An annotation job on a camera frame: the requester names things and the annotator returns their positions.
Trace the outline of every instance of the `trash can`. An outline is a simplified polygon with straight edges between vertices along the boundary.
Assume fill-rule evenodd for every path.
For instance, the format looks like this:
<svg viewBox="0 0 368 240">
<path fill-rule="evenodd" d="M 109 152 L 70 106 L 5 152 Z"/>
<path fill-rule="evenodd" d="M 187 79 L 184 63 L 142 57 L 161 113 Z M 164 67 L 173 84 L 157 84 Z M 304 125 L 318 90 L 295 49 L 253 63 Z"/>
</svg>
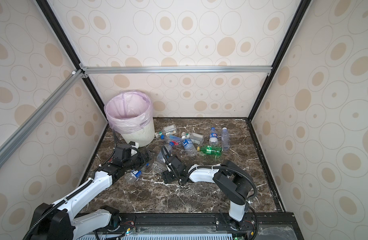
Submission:
<svg viewBox="0 0 368 240">
<path fill-rule="evenodd" d="M 153 105 L 149 96 L 139 91 L 127 91 L 112 98 L 104 107 L 108 123 L 124 140 L 144 147 L 155 136 Z"/>
</svg>

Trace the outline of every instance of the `brown marble surface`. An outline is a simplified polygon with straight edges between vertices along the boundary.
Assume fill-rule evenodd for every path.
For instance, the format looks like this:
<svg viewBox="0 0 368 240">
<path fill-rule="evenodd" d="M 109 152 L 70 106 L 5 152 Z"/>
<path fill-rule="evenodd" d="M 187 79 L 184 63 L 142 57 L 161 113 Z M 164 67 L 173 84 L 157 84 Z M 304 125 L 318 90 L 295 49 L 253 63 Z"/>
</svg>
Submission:
<svg viewBox="0 0 368 240">
<path fill-rule="evenodd" d="M 174 147 L 173 154 L 187 166 L 193 164 L 211 165 L 221 163 L 228 159 L 242 169 L 246 170 L 258 186 L 258 196 L 252 204 L 257 212 L 275 212 L 275 204 L 270 194 L 268 183 L 261 168 L 254 144 L 249 134 L 247 125 L 243 119 L 154 119 L 156 131 L 175 123 L 178 127 L 177 136 L 181 132 L 196 132 L 205 136 L 204 144 L 208 143 L 210 127 L 215 127 L 219 135 L 221 129 L 227 127 L 230 133 L 231 148 L 223 152 L 219 159 L 214 156 L 197 155 L 190 158 L 184 149 Z M 157 151 L 163 144 L 161 139 L 154 139 L 148 146 Z M 89 176 L 96 167 L 104 162 L 113 149 L 112 130 L 108 129 L 105 138 L 96 155 L 90 169 Z M 122 213 L 193 213 L 193 212 L 223 212 L 229 211 L 229 200 L 215 184 L 207 182 L 188 183 L 179 186 L 177 182 L 164 184 L 161 176 L 151 170 L 143 173 L 141 179 L 133 184 L 128 184 L 122 177 L 108 189 L 101 192 L 81 213 L 91 213 L 103 205 L 109 205 L 119 209 Z"/>
</svg>

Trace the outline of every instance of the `transparent bottle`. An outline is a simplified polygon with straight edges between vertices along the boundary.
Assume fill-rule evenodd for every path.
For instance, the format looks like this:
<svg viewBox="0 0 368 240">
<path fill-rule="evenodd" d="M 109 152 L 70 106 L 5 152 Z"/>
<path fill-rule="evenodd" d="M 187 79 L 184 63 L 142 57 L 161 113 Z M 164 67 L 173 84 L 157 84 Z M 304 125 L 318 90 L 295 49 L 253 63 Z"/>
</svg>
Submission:
<svg viewBox="0 0 368 240">
<path fill-rule="evenodd" d="M 156 138 L 159 138 L 161 135 L 170 135 L 176 133 L 177 128 L 175 124 L 172 124 L 170 126 L 166 126 L 159 132 L 155 132 Z"/>
<path fill-rule="evenodd" d="M 221 147 L 209 146 L 209 145 L 197 147 L 197 151 L 199 151 L 199 152 L 202 152 L 206 155 L 215 155 L 215 156 L 218 156 L 218 157 L 221 156 L 222 150 L 223 149 Z"/>
<path fill-rule="evenodd" d="M 187 138 L 186 136 L 182 136 L 181 138 L 183 139 L 182 144 L 183 144 L 183 147 L 185 148 L 185 151 L 186 151 L 187 155 L 190 156 L 190 157 L 196 156 L 197 151 L 196 151 L 196 148 L 193 145 L 192 141 L 189 138 Z"/>
<path fill-rule="evenodd" d="M 173 142 L 170 142 L 169 144 L 165 144 L 164 146 L 167 148 L 169 154 L 172 153 L 172 147 L 174 146 L 175 144 Z M 161 152 L 161 149 L 160 149 L 160 152 L 159 154 L 156 156 L 156 161 L 157 162 L 160 162 L 162 164 L 165 164 L 165 160 L 164 160 L 164 157 L 162 156 L 162 152 Z"/>
<path fill-rule="evenodd" d="M 181 136 L 186 136 L 187 138 L 189 138 L 192 143 L 198 144 L 198 145 L 202 145 L 204 142 L 204 136 L 197 134 L 197 133 L 187 133 L 187 132 L 182 132 Z"/>
<path fill-rule="evenodd" d="M 168 170 L 167 165 L 161 162 L 154 162 L 152 164 L 152 170 L 156 174 L 161 174 L 162 172 Z"/>
<path fill-rule="evenodd" d="M 217 146 L 219 143 L 219 140 L 217 139 L 217 132 L 214 127 L 210 128 L 210 134 L 209 134 L 209 145 L 211 146 Z"/>
<path fill-rule="evenodd" d="M 223 148 L 223 151 L 228 151 L 230 148 L 229 132 L 226 127 L 223 127 L 223 129 L 221 130 L 221 146 Z"/>
<path fill-rule="evenodd" d="M 132 172 L 127 173 L 124 177 L 127 183 L 134 183 L 141 176 L 141 171 L 133 170 Z"/>
<path fill-rule="evenodd" d="M 173 142 L 175 145 L 179 145 L 182 142 L 180 137 L 176 137 L 173 135 L 161 135 L 161 139 L 165 140 L 167 143 Z"/>
</svg>

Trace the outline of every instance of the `wallpaper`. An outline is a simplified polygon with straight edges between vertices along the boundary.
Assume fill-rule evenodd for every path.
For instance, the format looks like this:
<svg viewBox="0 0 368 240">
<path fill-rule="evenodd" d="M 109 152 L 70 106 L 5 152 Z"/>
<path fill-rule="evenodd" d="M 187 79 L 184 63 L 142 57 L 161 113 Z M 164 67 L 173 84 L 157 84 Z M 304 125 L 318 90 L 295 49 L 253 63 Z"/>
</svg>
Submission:
<svg viewBox="0 0 368 240">
<path fill-rule="evenodd" d="M 0 169 L 0 240 L 22 239 L 38 205 L 78 186 L 105 126 L 78 80 Z"/>
<path fill-rule="evenodd" d="M 0 0 L 0 146 L 71 69 L 70 60 L 31 1 Z"/>
<path fill-rule="evenodd" d="M 271 65 L 300 0 L 48 0 L 86 66 Z"/>
<path fill-rule="evenodd" d="M 154 117 L 247 117 L 267 73 L 90 74 L 106 104 L 121 91 L 153 101 Z"/>
<path fill-rule="evenodd" d="M 253 120 L 306 240 L 368 239 L 368 0 L 316 0 Z"/>
</svg>

